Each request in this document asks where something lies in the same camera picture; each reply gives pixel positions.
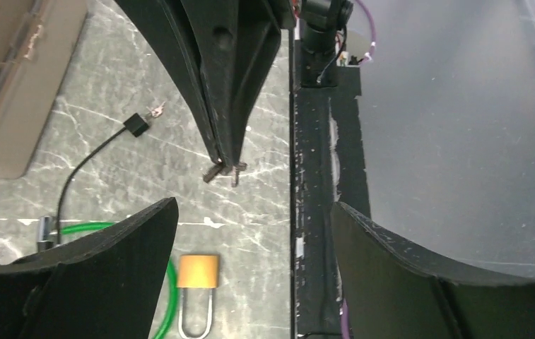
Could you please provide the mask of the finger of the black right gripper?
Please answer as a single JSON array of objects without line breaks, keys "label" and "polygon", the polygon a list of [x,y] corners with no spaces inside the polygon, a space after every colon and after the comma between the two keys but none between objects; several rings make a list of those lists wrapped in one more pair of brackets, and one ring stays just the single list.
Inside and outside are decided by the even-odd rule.
[{"label": "finger of the black right gripper", "polygon": [[220,154],[201,84],[201,57],[182,2],[116,0],[116,3],[169,73],[193,114],[208,156],[217,163]]},{"label": "finger of the black right gripper", "polygon": [[240,165],[249,115],[295,21],[291,1],[183,1],[192,36],[185,94],[214,163]]}]

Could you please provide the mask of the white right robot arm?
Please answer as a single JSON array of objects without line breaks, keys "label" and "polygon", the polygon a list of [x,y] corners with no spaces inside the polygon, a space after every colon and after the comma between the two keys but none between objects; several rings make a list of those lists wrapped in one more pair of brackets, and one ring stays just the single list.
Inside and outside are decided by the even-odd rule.
[{"label": "white right robot arm", "polygon": [[188,104],[211,161],[240,165],[249,115],[299,20],[307,87],[332,87],[349,1],[120,1]]}]

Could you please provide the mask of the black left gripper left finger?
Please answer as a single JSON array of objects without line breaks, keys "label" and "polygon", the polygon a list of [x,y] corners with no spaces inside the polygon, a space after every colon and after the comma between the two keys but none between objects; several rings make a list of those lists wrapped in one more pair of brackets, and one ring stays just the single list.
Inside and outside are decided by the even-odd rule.
[{"label": "black left gripper left finger", "polygon": [[0,265],[0,338],[147,338],[179,208],[164,198],[103,230]]}]

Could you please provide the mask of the green cable lock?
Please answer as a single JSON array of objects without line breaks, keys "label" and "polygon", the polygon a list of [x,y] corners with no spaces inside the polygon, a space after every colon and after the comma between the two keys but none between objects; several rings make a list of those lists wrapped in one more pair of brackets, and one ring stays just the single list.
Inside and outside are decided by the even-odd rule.
[{"label": "green cable lock", "polygon": [[[56,241],[57,232],[54,229],[54,218],[44,216],[39,219],[36,245],[37,251],[46,251],[58,245]],[[68,225],[62,229],[62,234],[78,234],[84,232],[96,232],[113,226],[113,222],[85,222],[75,225]],[[167,297],[159,299],[159,305],[164,304],[166,310],[160,321],[159,327],[152,333],[151,338],[163,339],[171,328],[177,315],[178,288],[176,286],[177,272],[172,261],[168,261],[165,271],[165,281],[167,283]]]}]

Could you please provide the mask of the silver cable lock keys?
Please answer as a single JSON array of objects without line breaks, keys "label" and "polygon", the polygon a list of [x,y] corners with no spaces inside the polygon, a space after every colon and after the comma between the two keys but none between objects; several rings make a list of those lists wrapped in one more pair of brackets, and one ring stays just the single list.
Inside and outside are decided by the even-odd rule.
[{"label": "silver cable lock keys", "polygon": [[221,176],[230,176],[231,178],[231,187],[238,187],[240,183],[240,173],[244,172],[247,169],[248,165],[245,162],[240,162],[239,164],[227,167],[223,162],[219,162],[210,167],[206,173],[203,175],[202,179],[205,183],[210,183],[218,175]]}]

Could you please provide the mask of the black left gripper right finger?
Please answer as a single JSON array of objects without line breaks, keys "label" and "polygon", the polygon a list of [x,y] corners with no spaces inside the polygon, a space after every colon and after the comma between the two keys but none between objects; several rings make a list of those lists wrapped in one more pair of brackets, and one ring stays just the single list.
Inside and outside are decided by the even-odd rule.
[{"label": "black left gripper right finger", "polygon": [[356,338],[535,338],[535,278],[437,254],[343,202],[331,223]]}]

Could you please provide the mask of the black cable padlock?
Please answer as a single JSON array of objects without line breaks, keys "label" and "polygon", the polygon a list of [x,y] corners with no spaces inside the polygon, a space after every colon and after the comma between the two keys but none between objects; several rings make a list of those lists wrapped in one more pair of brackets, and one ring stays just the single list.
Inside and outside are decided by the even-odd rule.
[{"label": "black cable padlock", "polygon": [[122,123],[123,127],[116,131],[114,134],[112,134],[110,137],[108,137],[106,140],[104,140],[99,146],[97,146],[95,149],[90,151],[83,159],[80,161],[75,168],[69,173],[68,177],[66,178],[66,181],[64,182],[63,187],[61,188],[61,193],[59,195],[59,199],[57,202],[57,209],[56,209],[56,215],[55,215],[55,222],[54,222],[54,230],[56,231],[56,240],[57,244],[61,244],[61,214],[64,206],[64,202],[66,199],[67,191],[69,190],[69,186],[71,182],[73,181],[76,174],[82,169],[84,165],[86,165],[93,157],[95,157],[101,150],[103,150],[106,146],[108,146],[113,140],[115,140],[117,137],[121,136],[123,133],[129,132],[132,136],[135,138],[138,138],[147,130],[150,129],[151,124],[147,120],[147,118],[141,116],[139,113],[134,113],[131,115],[128,119],[126,119]]}]

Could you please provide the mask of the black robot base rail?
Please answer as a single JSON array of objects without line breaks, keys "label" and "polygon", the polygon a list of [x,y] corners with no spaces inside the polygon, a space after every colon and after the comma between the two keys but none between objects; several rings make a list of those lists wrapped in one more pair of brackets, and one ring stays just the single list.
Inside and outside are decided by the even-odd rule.
[{"label": "black robot base rail", "polygon": [[353,195],[343,174],[360,177],[358,199],[369,208],[361,155],[360,71],[343,67],[335,88],[300,84],[301,48],[290,33],[290,302],[292,338],[340,338],[341,288],[331,235],[334,201]]}]

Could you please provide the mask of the silver key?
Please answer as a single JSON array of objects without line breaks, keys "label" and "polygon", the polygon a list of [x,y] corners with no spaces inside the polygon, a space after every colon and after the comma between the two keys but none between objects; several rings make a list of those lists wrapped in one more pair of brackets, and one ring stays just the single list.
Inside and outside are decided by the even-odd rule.
[{"label": "silver key", "polygon": [[148,107],[147,108],[148,113],[146,114],[146,117],[148,119],[156,119],[163,114],[164,109],[165,109],[165,102],[162,102],[161,104],[159,104],[157,107],[154,107],[154,108]]}]

